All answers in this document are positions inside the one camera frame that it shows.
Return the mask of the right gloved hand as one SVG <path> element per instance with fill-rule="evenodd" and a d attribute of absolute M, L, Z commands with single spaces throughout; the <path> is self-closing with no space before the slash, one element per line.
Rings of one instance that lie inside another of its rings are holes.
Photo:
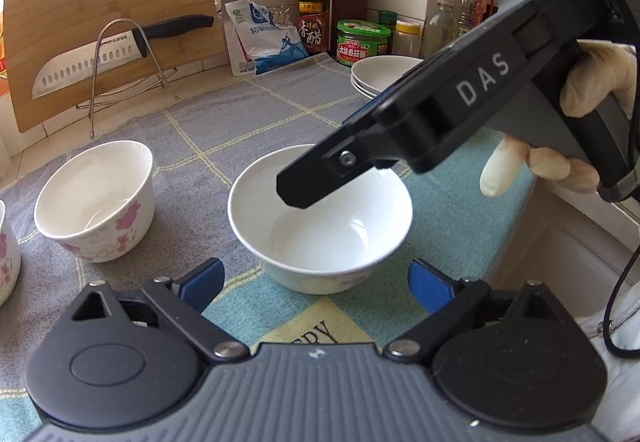
<path fill-rule="evenodd" d="M 637 88 L 636 56 L 608 42 L 583 40 L 580 46 L 585 57 L 567 76 L 560 95 L 562 111 L 569 117 L 583 117 L 611 95 L 631 117 Z M 576 193 L 593 193 L 600 183 L 597 170 L 580 159 L 506 135 L 480 175 L 480 191 L 488 197 L 503 195 L 524 165 L 535 176 Z"/>

